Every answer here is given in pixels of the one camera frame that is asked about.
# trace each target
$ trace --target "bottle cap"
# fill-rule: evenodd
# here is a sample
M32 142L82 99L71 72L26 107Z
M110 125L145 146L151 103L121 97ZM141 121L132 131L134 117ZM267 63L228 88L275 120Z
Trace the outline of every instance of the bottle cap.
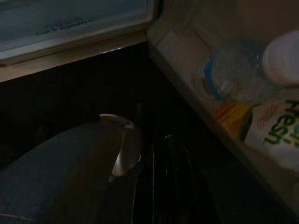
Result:
M299 84L299 30L274 39L263 53L263 69L279 85Z

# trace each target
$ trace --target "jeans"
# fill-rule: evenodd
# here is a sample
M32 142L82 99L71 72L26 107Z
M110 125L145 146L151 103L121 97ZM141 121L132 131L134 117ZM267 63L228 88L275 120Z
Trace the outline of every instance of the jeans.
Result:
M91 224L121 147L121 128L101 121L32 149L0 173L0 224Z

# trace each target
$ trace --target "dark floor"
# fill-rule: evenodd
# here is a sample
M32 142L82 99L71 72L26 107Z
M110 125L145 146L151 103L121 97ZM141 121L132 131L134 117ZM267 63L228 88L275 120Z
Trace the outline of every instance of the dark floor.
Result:
M145 43L0 83L0 102L0 168L101 113L135 120L141 103L148 114L145 133L179 136L196 158L222 223L264 200L240 202L248 195L240 186L253 180L248 184L250 177L149 59ZM259 187L253 191L262 194Z

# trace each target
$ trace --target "refrigerator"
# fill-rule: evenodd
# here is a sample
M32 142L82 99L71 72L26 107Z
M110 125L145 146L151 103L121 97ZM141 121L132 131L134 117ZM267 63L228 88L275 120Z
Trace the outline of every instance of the refrigerator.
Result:
M262 44L299 26L296 0L0 0L0 82L148 41L149 54L237 160L293 216L299 175L231 138L191 74L237 37Z

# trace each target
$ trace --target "crisper drawer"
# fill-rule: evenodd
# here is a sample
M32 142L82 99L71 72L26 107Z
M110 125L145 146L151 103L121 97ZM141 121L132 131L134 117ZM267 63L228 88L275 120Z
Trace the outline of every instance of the crisper drawer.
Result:
M153 8L154 0L0 0L0 63L144 29L140 25L152 20Z

